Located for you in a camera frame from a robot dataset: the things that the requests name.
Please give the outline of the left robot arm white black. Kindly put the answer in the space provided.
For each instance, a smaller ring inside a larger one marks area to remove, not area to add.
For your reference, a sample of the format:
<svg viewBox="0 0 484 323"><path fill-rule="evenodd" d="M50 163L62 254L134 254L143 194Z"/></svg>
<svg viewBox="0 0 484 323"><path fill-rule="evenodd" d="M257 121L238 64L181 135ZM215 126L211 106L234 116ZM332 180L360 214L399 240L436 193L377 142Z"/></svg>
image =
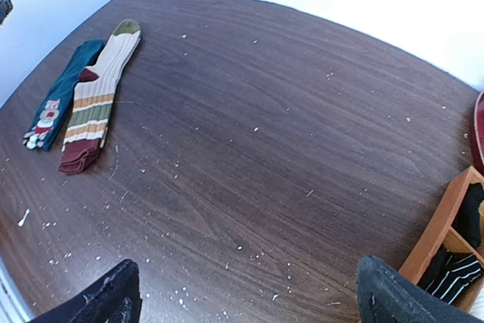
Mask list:
<svg viewBox="0 0 484 323"><path fill-rule="evenodd" d="M13 4L11 0L0 0L0 25L3 24L12 10Z"/></svg>

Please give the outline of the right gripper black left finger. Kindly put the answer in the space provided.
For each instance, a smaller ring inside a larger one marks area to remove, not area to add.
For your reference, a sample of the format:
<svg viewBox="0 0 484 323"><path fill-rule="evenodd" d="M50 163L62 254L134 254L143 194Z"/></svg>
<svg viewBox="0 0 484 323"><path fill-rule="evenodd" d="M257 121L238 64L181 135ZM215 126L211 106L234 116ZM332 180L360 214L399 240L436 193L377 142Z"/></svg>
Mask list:
<svg viewBox="0 0 484 323"><path fill-rule="evenodd" d="M124 259L70 300L34 322L138 322L141 315L138 264Z"/></svg>

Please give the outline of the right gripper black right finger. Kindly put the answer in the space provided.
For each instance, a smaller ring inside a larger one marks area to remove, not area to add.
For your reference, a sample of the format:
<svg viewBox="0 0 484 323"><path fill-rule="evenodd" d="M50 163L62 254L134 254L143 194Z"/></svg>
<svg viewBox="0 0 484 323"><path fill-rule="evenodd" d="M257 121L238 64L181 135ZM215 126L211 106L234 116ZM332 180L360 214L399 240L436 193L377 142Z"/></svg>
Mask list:
<svg viewBox="0 0 484 323"><path fill-rule="evenodd" d="M375 256L360 259L356 290L362 323L480 321L429 295Z"/></svg>

